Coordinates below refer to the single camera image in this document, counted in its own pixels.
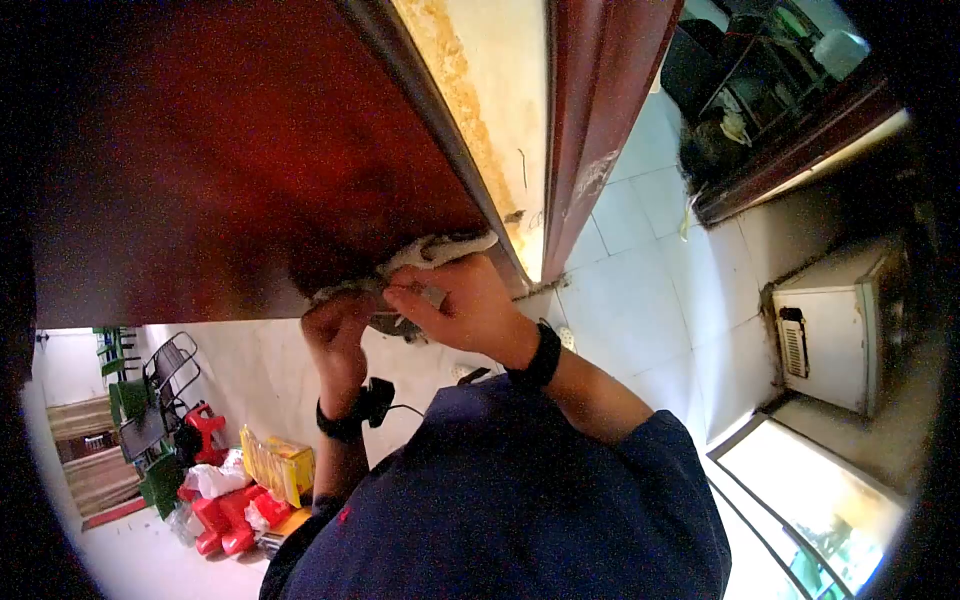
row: cable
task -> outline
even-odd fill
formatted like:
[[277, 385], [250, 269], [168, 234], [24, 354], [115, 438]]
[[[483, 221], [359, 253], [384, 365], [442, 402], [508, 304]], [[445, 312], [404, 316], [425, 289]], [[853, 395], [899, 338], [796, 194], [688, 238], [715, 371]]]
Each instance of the cable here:
[[422, 413], [422, 412], [420, 412], [419, 410], [417, 410], [417, 409], [414, 408], [413, 406], [410, 406], [409, 404], [394, 404], [393, 406], [391, 406], [391, 407], [388, 408], [387, 410], [388, 410], [388, 411], [392, 411], [392, 410], [394, 410], [395, 408], [409, 408], [409, 409], [412, 410], [413, 412], [415, 412], [415, 413], [417, 413], [418, 415], [420, 415], [421, 418], [423, 417], [423, 413]]

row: doormat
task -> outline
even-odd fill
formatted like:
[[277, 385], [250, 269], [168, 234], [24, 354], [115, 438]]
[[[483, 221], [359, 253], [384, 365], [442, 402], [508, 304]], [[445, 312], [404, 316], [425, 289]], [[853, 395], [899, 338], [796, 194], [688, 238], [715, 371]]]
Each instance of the doormat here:
[[124, 502], [120, 506], [115, 506], [108, 511], [103, 511], [102, 513], [97, 513], [91, 518], [84, 521], [84, 525], [80, 528], [80, 531], [86, 531], [87, 529], [93, 529], [94, 527], [99, 527], [104, 523], [110, 523], [117, 520], [118, 518], [123, 518], [124, 516], [131, 515], [139, 510], [147, 508], [147, 501], [143, 499], [143, 496], [134, 498]]

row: yellow box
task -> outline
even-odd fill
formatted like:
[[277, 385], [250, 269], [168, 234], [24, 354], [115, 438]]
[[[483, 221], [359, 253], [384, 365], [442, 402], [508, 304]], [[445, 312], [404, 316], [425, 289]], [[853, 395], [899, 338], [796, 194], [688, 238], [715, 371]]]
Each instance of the yellow box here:
[[313, 448], [276, 436], [259, 441], [243, 426], [240, 430], [243, 466], [256, 483], [300, 508], [300, 496], [313, 491]]

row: man's hand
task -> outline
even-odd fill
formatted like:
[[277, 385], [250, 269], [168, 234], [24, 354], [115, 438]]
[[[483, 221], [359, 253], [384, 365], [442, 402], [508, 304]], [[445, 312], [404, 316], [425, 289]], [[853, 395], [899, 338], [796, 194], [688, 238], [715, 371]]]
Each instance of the man's hand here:
[[320, 403], [330, 420], [346, 417], [367, 378], [360, 337], [376, 303], [370, 294], [343, 292], [300, 319], [303, 338], [320, 372]]
[[[425, 285], [446, 292], [439, 310], [420, 294]], [[510, 302], [493, 264], [480, 254], [433, 271], [404, 267], [383, 298], [441, 344], [486, 354], [508, 369], [529, 367], [540, 344], [536, 324]], [[543, 391], [571, 425], [606, 444], [620, 442], [653, 415], [623, 384], [566, 349]]]
[[[420, 294], [424, 286], [446, 292], [439, 310]], [[482, 254], [432, 271], [403, 267], [383, 298], [441, 344], [486, 354], [509, 369], [526, 369], [540, 342], [537, 325], [516, 309]]]

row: air vent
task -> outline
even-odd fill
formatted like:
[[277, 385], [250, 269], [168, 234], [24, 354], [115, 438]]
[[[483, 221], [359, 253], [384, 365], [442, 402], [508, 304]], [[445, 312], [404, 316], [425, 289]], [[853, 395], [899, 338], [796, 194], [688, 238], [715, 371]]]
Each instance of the air vent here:
[[806, 379], [806, 346], [802, 322], [778, 319], [780, 322], [780, 355], [783, 368], [795, 377]]

